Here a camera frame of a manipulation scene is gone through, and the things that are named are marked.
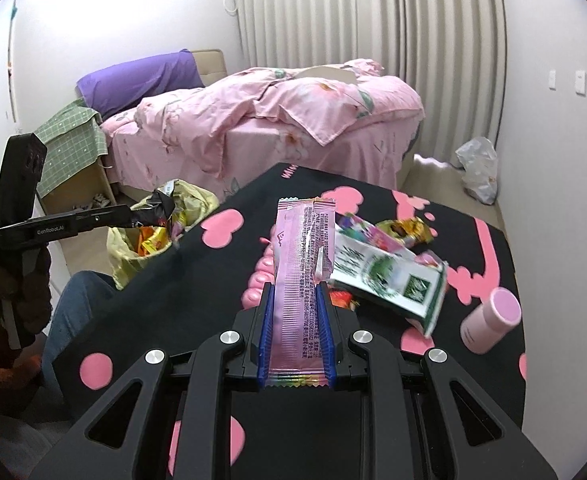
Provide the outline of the person's left hand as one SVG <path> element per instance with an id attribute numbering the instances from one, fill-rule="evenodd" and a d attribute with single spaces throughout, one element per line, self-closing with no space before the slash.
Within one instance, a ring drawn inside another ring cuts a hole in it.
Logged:
<path id="1" fill-rule="evenodd" d="M 47 248 L 0 256 L 0 319 L 12 351 L 32 344 L 50 321 L 50 264 Z"/>

